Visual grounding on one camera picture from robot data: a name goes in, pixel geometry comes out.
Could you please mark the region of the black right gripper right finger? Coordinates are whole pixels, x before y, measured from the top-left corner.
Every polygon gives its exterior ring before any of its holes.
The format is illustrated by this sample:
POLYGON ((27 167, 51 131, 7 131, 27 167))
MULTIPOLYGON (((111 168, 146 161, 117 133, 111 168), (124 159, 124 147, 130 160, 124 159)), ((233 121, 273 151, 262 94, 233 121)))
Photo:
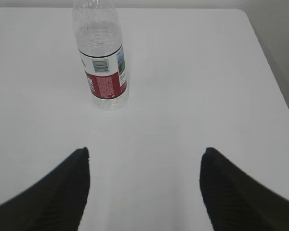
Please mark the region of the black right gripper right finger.
POLYGON ((215 148, 208 147, 201 158, 199 185, 215 231, 289 231, 289 200, 215 148))

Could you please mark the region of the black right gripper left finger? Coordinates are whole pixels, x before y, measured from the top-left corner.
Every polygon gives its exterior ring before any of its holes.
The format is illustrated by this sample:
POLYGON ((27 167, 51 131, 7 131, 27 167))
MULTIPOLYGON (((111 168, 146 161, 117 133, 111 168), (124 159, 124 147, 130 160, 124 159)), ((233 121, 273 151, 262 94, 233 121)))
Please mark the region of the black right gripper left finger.
POLYGON ((89 150, 75 150, 44 178, 0 205, 0 231, 76 231, 90 189, 89 150))

